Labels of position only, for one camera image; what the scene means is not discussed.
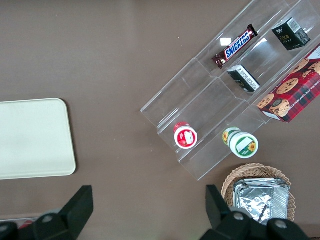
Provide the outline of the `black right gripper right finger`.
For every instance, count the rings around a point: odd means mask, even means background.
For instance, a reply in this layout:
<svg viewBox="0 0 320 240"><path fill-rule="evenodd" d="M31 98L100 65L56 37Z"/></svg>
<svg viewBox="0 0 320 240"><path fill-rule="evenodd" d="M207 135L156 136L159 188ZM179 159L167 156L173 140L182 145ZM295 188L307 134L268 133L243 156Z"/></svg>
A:
<svg viewBox="0 0 320 240"><path fill-rule="evenodd" d="M273 218L262 225L240 211L231 211L215 185L207 185L205 207L211 224L202 240L308 240L294 222Z"/></svg>

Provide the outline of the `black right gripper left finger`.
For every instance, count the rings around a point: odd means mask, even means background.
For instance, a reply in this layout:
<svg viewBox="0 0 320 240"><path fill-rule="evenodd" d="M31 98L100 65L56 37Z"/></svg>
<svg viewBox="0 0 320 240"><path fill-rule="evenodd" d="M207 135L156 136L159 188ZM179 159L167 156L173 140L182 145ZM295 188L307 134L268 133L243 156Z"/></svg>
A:
<svg viewBox="0 0 320 240"><path fill-rule="evenodd" d="M83 185L58 213L48 213L18 228L13 221L0 224L2 240L76 240L94 211L93 188Z"/></svg>

